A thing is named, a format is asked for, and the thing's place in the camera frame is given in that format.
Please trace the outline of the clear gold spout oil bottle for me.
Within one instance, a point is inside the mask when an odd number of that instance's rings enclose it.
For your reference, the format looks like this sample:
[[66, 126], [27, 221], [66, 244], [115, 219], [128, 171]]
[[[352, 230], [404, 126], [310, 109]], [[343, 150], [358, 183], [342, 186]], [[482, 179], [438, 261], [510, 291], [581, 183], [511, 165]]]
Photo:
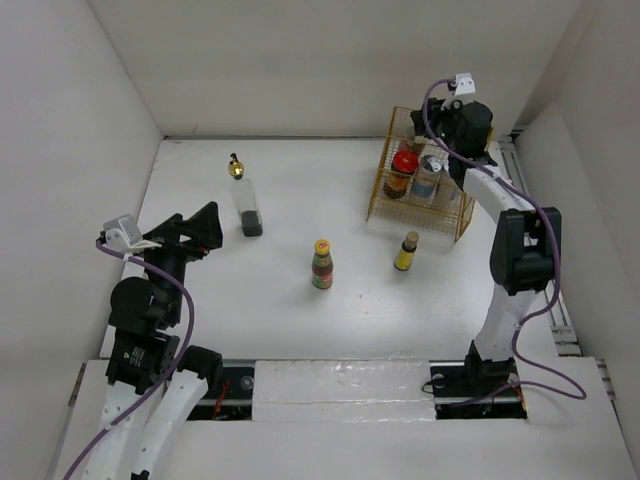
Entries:
[[233, 178], [231, 192], [243, 235], [248, 238], [262, 236], [263, 222], [256, 201], [255, 188], [252, 181], [245, 175], [244, 164], [235, 153], [230, 154], [228, 172]]

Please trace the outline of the black cap vinegar bottle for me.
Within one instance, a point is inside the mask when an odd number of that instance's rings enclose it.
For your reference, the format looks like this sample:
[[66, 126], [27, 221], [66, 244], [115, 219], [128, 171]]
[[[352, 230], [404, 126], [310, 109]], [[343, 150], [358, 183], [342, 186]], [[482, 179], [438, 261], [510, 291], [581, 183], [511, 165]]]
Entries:
[[425, 144], [426, 138], [424, 136], [406, 134], [400, 140], [398, 151], [408, 151], [420, 157]]

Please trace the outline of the silver lid spice shaker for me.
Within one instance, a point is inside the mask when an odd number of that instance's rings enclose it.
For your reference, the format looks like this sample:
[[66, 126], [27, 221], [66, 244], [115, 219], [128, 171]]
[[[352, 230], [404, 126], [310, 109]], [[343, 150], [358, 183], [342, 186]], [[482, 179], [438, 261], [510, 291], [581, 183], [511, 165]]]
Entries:
[[442, 205], [455, 202], [460, 195], [460, 189], [452, 180], [442, 180], [439, 183], [436, 200]]

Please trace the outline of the red lid chili sauce jar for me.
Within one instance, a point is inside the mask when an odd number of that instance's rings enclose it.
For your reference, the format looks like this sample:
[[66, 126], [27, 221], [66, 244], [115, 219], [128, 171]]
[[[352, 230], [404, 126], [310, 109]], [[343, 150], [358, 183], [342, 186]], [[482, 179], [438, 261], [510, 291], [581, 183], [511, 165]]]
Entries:
[[419, 157], [415, 153], [408, 150], [396, 152], [383, 184], [383, 193], [391, 200], [401, 199], [407, 192], [418, 164]]

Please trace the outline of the silver lid salt shaker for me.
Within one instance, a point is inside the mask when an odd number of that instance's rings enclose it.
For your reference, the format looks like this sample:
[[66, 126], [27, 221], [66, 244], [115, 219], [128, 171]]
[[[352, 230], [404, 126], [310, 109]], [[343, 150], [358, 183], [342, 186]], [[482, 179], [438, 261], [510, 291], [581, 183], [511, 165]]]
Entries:
[[428, 154], [420, 158], [410, 191], [413, 204], [424, 205], [434, 197], [443, 169], [444, 162], [436, 155]]

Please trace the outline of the yellow cap red sauce bottle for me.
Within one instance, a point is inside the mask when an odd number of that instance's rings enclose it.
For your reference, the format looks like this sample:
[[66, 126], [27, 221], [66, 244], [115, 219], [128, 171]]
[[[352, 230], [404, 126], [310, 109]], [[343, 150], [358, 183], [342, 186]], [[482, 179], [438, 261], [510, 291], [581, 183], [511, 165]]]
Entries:
[[330, 243], [326, 239], [319, 239], [315, 242], [311, 268], [311, 281], [314, 287], [325, 290], [332, 286], [334, 267]]

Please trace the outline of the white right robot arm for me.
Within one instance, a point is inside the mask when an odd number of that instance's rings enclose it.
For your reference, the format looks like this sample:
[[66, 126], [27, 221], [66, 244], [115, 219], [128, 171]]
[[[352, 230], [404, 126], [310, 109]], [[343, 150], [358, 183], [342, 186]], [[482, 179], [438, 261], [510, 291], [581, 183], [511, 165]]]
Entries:
[[554, 277], [552, 243], [560, 238], [561, 215], [547, 208], [543, 219], [502, 175], [488, 152], [493, 114], [484, 104], [429, 98], [411, 119], [418, 133], [447, 152], [450, 178], [496, 225], [489, 257], [494, 290], [486, 319], [463, 365], [437, 373], [433, 383], [453, 397], [483, 397], [512, 374], [522, 321]]

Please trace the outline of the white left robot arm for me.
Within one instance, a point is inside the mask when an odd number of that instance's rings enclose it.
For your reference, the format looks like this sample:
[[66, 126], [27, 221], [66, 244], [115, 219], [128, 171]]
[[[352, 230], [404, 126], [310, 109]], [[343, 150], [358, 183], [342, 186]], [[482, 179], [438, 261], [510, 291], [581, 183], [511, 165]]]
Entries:
[[156, 479], [196, 404], [222, 387], [220, 353], [191, 342], [188, 263], [223, 245], [216, 202], [174, 214], [147, 233], [131, 215], [104, 224], [99, 251], [142, 268], [110, 296], [115, 330], [99, 431], [67, 470], [84, 479]]

